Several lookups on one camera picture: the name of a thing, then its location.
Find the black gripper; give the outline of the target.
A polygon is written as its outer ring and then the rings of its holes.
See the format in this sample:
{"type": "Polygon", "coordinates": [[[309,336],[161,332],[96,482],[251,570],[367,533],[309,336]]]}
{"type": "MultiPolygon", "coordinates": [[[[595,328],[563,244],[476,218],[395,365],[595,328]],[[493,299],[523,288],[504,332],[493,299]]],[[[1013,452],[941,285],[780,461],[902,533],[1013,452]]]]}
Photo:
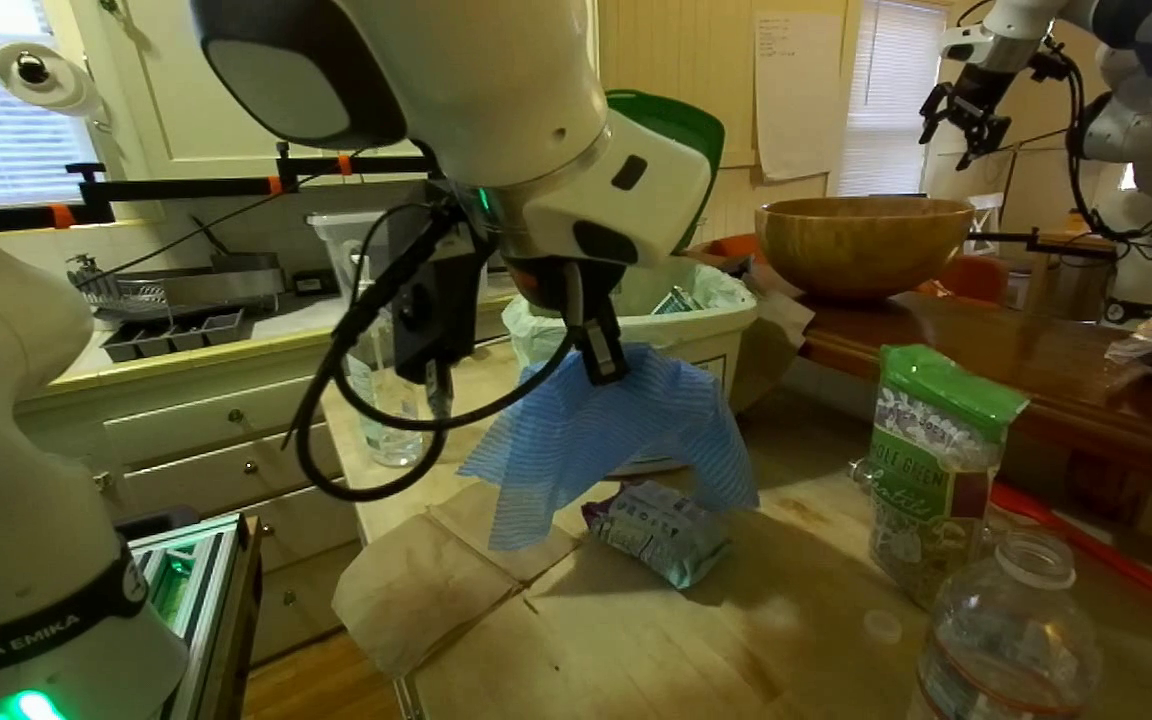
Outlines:
{"type": "Polygon", "coordinates": [[[612,288],[624,280],[621,266],[595,262],[513,262],[515,293],[546,312],[561,312],[591,384],[626,378],[612,288]]]}

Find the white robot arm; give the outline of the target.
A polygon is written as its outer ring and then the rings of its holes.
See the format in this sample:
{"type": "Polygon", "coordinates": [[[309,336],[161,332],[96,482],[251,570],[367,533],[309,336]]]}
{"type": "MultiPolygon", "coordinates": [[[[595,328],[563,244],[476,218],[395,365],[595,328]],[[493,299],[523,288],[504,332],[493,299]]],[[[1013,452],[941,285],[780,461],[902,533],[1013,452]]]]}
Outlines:
{"type": "Polygon", "coordinates": [[[533,269],[595,384],[626,371],[612,288],[678,251],[723,125],[608,89],[587,0],[189,0],[223,91],[310,147],[415,146],[533,269]]]}

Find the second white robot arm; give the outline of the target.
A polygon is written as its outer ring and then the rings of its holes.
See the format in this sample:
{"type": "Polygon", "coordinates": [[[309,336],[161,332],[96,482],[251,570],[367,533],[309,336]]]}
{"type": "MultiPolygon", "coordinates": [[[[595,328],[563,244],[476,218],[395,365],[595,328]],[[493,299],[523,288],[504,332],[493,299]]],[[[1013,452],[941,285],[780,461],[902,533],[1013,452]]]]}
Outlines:
{"type": "Polygon", "coordinates": [[[1152,0],[989,0],[942,58],[959,76],[921,106],[921,140],[952,125],[965,137],[959,169],[1002,146],[1001,106],[1019,73],[1069,85],[1071,206],[1099,239],[1119,244],[1102,315],[1152,308],[1152,0]]]}

